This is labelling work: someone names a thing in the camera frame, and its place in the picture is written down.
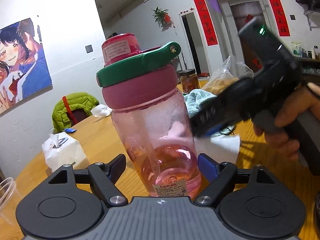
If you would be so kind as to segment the person right hand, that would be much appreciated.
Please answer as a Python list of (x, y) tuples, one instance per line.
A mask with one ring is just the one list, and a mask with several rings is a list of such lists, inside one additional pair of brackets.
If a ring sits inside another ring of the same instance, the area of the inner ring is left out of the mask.
[[(305, 87), (297, 89), (284, 102), (281, 110), (275, 118), (274, 125), (285, 127), (291, 124), (299, 114), (310, 110), (319, 119), (319, 86), (309, 82)], [(265, 141), (270, 144), (277, 153), (288, 157), (290, 160), (298, 159), (300, 143), (290, 139), (285, 132), (268, 133), (254, 125), (257, 136), (263, 135)]]

